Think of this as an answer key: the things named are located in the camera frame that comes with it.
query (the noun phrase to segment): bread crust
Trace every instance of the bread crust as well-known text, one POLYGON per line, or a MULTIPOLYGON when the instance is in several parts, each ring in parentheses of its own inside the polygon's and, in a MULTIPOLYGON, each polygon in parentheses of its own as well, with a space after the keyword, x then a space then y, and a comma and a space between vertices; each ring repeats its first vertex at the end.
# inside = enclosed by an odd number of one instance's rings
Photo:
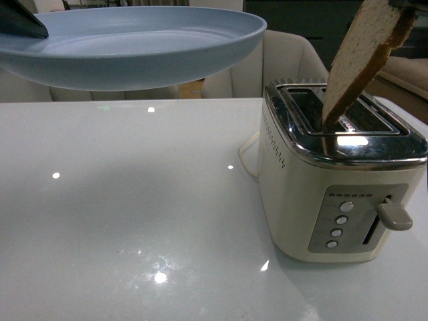
POLYGON ((323 124, 325 127, 334 126, 346 109, 358 98, 360 93, 366 88, 368 83, 376 76, 379 70, 386 64, 392 49, 401 47, 408 38, 413 27, 416 15, 413 9, 402 10, 396 26, 391 32, 386 42, 380 44, 370 57, 366 67, 355 77, 351 85, 327 115, 323 110, 323 124))

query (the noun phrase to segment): toaster power cord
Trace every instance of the toaster power cord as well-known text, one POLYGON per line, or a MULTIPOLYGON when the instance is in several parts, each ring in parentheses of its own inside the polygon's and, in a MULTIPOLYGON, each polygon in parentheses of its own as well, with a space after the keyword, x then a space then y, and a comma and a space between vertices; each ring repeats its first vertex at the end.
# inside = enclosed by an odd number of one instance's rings
POLYGON ((251 175, 252 177, 254 177, 255 179, 257 179, 257 173, 253 172, 247 161, 244 159, 243 154, 246 152, 246 150, 252 146, 252 144, 254 144, 254 142, 259 138, 260 136, 260 131, 256 132, 253 136, 251 136, 251 138, 249 140, 247 140, 246 142, 244 142, 242 144, 241 147, 239 147, 238 149, 238 157, 239 160, 241 161, 241 164, 243 166, 243 168, 245 169, 245 171, 251 175))

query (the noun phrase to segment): cushioned chair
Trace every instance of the cushioned chair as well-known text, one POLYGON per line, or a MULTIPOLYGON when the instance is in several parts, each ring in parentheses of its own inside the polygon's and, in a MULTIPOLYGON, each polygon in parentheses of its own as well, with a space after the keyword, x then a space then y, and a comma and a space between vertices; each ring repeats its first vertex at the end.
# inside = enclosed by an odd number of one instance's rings
POLYGON ((366 91, 389 99, 428 124, 428 58, 390 57, 366 91))
POLYGON ((0 102, 83 102, 93 100, 179 99, 178 86, 128 92, 90 92, 49 87, 0 68, 0 102))
POLYGON ((261 97, 262 88, 272 80, 327 77, 327 69, 307 39, 266 30, 262 42, 242 62, 205 78, 202 97, 261 97))
POLYGON ((189 0, 189 5, 191 7, 243 10, 243 0, 189 0))

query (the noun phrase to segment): toaster control panel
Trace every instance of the toaster control panel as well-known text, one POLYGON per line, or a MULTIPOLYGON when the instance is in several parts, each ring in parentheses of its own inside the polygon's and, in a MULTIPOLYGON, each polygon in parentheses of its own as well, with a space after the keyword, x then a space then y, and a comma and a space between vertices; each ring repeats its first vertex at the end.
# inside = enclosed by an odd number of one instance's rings
POLYGON ((385 198, 400 203, 409 186, 331 185, 326 189, 308 250, 361 253, 378 245, 385 226, 376 212, 385 198))

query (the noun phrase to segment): toaster button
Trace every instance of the toaster button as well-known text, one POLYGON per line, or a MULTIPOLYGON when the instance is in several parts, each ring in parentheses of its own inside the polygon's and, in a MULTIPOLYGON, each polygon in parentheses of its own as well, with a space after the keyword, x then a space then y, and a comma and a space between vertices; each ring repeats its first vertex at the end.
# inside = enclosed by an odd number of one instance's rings
POLYGON ((339 244, 339 242, 337 242, 337 241, 328 241, 326 245, 328 248, 334 249, 338 244, 339 244))
POLYGON ((345 224, 347 221, 348 221, 348 217, 345 215, 341 215, 336 218, 336 223, 339 225, 345 224))
POLYGON ((334 236, 334 237, 341 236, 341 235, 342 235, 342 233, 343 233, 343 230, 342 230, 342 229, 332 229, 332 230, 330 231, 330 235, 331 235, 331 236, 334 236))
POLYGON ((351 209, 354 208, 354 203, 351 201, 346 201, 340 204, 339 208, 342 212, 349 212, 351 209))

